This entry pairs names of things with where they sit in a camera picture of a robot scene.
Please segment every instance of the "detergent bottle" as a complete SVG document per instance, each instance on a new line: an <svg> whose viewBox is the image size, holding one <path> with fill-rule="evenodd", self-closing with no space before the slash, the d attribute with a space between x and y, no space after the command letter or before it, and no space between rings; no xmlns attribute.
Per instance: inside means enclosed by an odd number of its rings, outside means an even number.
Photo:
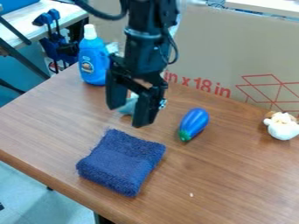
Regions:
<svg viewBox="0 0 299 224"><path fill-rule="evenodd" d="M108 50L93 24L84 26L84 38L80 42L79 70L83 81L104 86L110 60Z"/></svg>

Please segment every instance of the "black cable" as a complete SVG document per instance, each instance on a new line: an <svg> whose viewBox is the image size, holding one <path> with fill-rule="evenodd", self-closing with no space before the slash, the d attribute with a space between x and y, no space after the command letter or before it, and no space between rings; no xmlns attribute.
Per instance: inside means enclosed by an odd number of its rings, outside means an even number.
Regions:
<svg viewBox="0 0 299 224"><path fill-rule="evenodd" d="M174 63L176 63L178 61L178 58L179 58L179 51L178 51L178 48L177 48L177 44L175 42L175 40L173 39L173 37L171 36L170 32L168 29L163 29L163 35L165 35L168 39L168 41L170 41L170 45L171 47L173 48L173 50L175 51L175 58L173 61L170 62L170 56L165 56L162 52L162 49L161 47L159 46L159 53L162 57L162 60L163 62L166 64L166 65L172 65Z"/></svg>
<svg viewBox="0 0 299 224"><path fill-rule="evenodd" d="M52 70L52 68L51 68L51 65L53 64L53 62L50 62L49 63L49 65L48 65L48 69L51 71L51 72L53 72L53 73L55 73L56 74L56 71L55 70Z"/></svg>
<svg viewBox="0 0 299 224"><path fill-rule="evenodd" d="M176 44L176 42L174 41L173 37L170 35L169 32L167 33L167 39L170 41L170 45L172 46L173 50L175 51L174 60L172 62L168 62L169 65L172 65L172 64L177 62L177 60L179 58L179 52L178 52L178 49L177 49L177 44Z"/></svg>
<svg viewBox="0 0 299 224"><path fill-rule="evenodd" d="M110 15L102 11L96 10L89 4L85 3L84 0L75 0L75 4L81 7L83 10L94 15L95 17L106 19L106 20L119 20L124 18L128 12L128 0L120 0L121 4L121 13L119 15Z"/></svg>

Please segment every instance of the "stuffed animal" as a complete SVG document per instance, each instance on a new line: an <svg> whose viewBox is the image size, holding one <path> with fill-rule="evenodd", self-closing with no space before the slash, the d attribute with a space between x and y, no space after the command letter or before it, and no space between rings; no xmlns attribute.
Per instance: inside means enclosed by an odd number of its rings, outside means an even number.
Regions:
<svg viewBox="0 0 299 224"><path fill-rule="evenodd" d="M290 140L299 135L297 119L288 113L271 111L266 114L264 124L268 126L268 133L279 140Z"/></svg>

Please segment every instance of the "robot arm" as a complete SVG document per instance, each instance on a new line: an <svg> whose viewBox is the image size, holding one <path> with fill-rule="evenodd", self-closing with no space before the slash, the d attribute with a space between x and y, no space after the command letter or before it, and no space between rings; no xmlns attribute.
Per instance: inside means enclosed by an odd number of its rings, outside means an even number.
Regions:
<svg viewBox="0 0 299 224"><path fill-rule="evenodd" d="M110 56L107 105L110 109L123 106L129 89L139 95L132 125L138 128L153 123L159 109L166 103L163 96L168 85L160 73L178 57L176 43L169 31L177 25L177 0L120 0L121 13L115 16L98 11L83 0L75 0L75 3L96 17L107 20L118 20L129 13L124 57ZM171 48L176 56L169 62ZM149 82L152 86L146 88L135 79Z"/></svg>

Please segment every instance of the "toy eggplant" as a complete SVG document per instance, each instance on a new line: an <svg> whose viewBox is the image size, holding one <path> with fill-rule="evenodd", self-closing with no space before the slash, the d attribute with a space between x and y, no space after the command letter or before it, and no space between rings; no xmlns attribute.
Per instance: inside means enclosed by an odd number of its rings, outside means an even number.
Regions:
<svg viewBox="0 0 299 224"><path fill-rule="evenodd" d="M201 132L209 123L210 116L202 108L191 109L182 119L179 126L179 138L188 142Z"/></svg>

